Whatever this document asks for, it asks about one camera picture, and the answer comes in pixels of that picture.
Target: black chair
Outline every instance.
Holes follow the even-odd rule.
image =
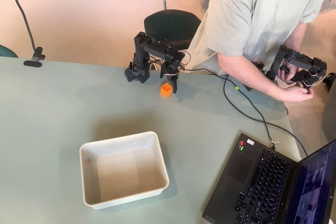
[[[13,51],[2,45],[0,45],[0,57],[18,58],[18,56]]]
[[[177,50],[187,49],[201,21],[189,12],[167,10],[166,0],[163,8],[145,19],[146,34]]]

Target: gray t-shirt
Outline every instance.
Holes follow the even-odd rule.
[[[268,70],[299,23],[316,19],[323,0],[210,0],[190,44],[189,68],[222,72],[217,52],[261,61]]]

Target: laptop screen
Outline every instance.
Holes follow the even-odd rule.
[[[335,170],[336,142],[302,161],[286,224],[323,223]]]

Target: laptop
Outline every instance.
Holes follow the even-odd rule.
[[[212,224],[328,224],[336,140],[300,162],[242,134],[204,210]]]

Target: laptop keyboard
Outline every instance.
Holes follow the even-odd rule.
[[[238,196],[235,223],[273,224],[289,166],[289,160],[264,148],[247,191]]]

